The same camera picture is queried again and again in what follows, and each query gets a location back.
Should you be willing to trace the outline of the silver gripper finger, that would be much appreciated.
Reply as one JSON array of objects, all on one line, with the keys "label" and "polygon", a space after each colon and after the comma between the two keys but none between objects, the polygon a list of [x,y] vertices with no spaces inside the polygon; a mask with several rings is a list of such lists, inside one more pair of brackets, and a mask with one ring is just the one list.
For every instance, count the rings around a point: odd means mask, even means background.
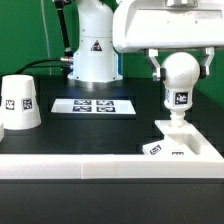
[{"label": "silver gripper finger", "polygon": [[144,57],[148,66],[152,70],[152,78],[154,81],[164,81],[165,80],[165,69],[159,64],[157,57],[159,51],[157,49],[145,49]]},{"label": "silver gripper finger", "polygon": [[215,56],[215,49],[213,47],[203,48],[200,52],[200,79],[207,78],[210,75],[210,64]]}]

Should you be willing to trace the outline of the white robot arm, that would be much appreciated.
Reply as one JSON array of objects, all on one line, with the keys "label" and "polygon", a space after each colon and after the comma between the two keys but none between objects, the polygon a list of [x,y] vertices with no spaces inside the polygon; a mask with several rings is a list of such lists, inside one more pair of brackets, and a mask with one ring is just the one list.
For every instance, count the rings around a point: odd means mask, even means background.
[{"label": "white robot arm", "polygon": [[[143,52],[153,78],[165,79],[158,63],[161,51],[202,51],[201,77],[217,48],[224,48],[224,0],[116,0],[111,10],[100,0],[52,0],[59,15],[65,46],[66,73],[76,85],[92,88],[122,80],[120,53]],[[75,2],[79,19],[79,48],[70,48],[63,8]]]}]

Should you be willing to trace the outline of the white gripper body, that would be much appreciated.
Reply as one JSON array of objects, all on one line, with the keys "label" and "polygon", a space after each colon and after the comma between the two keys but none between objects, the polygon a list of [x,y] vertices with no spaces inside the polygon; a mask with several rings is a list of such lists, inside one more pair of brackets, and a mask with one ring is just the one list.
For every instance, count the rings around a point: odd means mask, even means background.
[{"label": "white gripper body", "polygon": [[224,47],[224,0],[123,0],[113,45],[119,52]]}]

